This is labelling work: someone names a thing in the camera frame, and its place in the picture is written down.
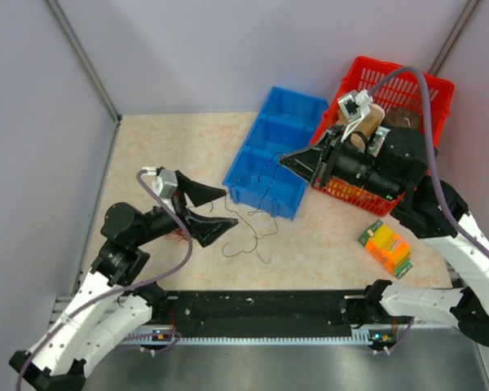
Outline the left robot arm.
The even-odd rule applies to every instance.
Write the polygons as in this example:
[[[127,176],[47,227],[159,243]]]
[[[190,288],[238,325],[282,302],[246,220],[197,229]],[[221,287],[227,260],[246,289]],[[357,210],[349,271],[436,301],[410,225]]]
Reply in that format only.
[[[105,242],[72,300],[39,341],[10,358],[17,389],[22,384],[36,390],[82,389],[132,331],[166,318],[169,305],[158,281],[186,265],[195,242],[207,247],[238,223],[233,217],[203,217],[191,210],[225,197],[221,188],[166,168],[142,168],[136,179],[155,206],[146,213],[126,202],[108,208],[100,230]],[[138,282],[150,257],[142,246],[175,231],[187,241],[184,258],[165,273]]]

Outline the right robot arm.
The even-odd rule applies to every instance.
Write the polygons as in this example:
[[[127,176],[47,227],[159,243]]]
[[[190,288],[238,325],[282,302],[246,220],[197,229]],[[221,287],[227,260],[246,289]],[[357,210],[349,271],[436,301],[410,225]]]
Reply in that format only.
[[[401,196],[391,216],[438,251],[465,283],[463,288],[412,288],[378,279],[362,298],[346,303],[345,319],[359,324],[389,317],[429,320],[489,347],[489,241],[467,203],[436,177],[427,161],[434,148],[409,128],[390,128],[377,154],[370,152],[374,137],[362,137],[360,147],[340,137],[334,126],[316,144],[283,155],[279,163],[318,188],[338,178],[377,196]]]

